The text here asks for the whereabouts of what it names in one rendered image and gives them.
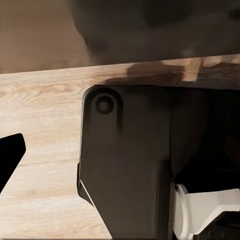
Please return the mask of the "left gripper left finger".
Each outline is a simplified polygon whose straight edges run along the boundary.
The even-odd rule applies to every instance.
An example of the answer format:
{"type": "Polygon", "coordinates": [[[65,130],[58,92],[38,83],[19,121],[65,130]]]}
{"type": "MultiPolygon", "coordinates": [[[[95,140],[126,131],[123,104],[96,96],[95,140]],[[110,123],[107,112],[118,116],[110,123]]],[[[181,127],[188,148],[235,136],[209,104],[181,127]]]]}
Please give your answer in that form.
{"type": "Polygon", "coordinates": [[[26,152],[21,133],[0,138],[0,193],[26,152]]]}

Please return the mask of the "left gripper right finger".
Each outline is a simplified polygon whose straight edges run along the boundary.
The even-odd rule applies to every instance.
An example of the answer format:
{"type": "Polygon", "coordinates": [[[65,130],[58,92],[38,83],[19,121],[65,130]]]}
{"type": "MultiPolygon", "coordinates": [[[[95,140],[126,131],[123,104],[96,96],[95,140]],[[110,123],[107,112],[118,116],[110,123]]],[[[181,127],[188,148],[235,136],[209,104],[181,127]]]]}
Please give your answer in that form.
{"type": "Polygon", "coordinates": [[[240,173],[240,135],[229,133],[227,135],[224,151],[240,173]]]}

